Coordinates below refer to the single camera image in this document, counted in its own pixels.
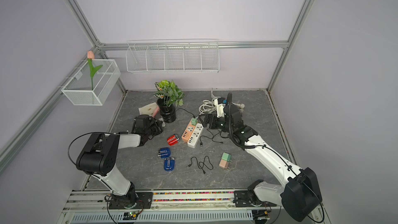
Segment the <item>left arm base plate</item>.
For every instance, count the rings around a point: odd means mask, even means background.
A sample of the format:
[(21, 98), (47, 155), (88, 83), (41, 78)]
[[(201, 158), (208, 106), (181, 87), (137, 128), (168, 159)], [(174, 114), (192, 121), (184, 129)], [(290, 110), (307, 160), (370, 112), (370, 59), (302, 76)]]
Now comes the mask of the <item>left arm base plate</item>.
[(136, 192), (131, 196), (111, 195), (108, 201), (109, 209), (149, 209), (151, 208), (153, 193), (151, 191)]

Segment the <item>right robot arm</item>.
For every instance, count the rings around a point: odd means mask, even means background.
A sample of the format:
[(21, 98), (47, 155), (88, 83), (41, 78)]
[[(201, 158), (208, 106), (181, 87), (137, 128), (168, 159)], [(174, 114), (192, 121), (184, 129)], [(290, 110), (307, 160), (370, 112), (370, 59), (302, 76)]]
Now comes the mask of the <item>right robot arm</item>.
[(325, 218), (316, 173), (288, 161), (271, 148), (255, 129), (244, 124), (239, 108), (232, 102), (232, 93), (228, 93), (226, 98), (216, 99), (214, 104), (215, 111), (199, 115), (200, 123), (210, 129), (226, 132), (234, 145), (260, 161), (279, 181), (275, 185), (261, 179), (256, 180), (247, 188), (244, 197), (235, 198), (235, 204), (276, 204), (297, 222), (303, 221), (320, 207), (322, 217)]

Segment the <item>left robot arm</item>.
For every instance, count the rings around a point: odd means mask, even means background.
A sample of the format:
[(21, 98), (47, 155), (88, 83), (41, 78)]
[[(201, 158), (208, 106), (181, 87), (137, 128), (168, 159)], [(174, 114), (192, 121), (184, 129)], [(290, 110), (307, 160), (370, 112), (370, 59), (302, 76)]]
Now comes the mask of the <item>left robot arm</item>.
[[(67, 148), (67, 156), (76, 169), (98, 179), (110, 196), (106, 201), (110, 206), (133, 209), (150, 208), (152, 197), (141, 198), (134, 184), (126, 179), (116, 166), (118, 150), (144, 146), (155, 136), (162, 134), (163, 121), (150, 115), (138, 115), (134, 118), (131, 132), (89, 132), (76, 137)], [(70, 156), (70, 148), (78, 139), (88, 136), (88, 140), (78, 157)]]

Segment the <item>green charger adapter top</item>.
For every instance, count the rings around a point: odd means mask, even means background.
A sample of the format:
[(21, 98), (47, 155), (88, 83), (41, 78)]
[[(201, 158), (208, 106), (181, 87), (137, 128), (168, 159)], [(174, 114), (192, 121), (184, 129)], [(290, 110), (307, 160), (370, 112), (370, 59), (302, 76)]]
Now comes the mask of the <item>green charger adapter top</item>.
[(198, 122), (199, 122), (199, 118), (192, 118), (192, 119), (191, 119), (191, 124), (192, 124), (194, 127), (197, 126)]

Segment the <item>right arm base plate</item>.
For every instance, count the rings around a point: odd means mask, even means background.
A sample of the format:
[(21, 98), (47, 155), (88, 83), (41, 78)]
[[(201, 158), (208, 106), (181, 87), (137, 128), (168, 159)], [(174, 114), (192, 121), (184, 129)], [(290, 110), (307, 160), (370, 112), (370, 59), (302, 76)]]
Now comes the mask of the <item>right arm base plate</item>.
[(249, 190), (235, 190), (233, 203), (236, 207), (275, 207), (277, 206), (271, 202), (260, 201), (252, 191)]

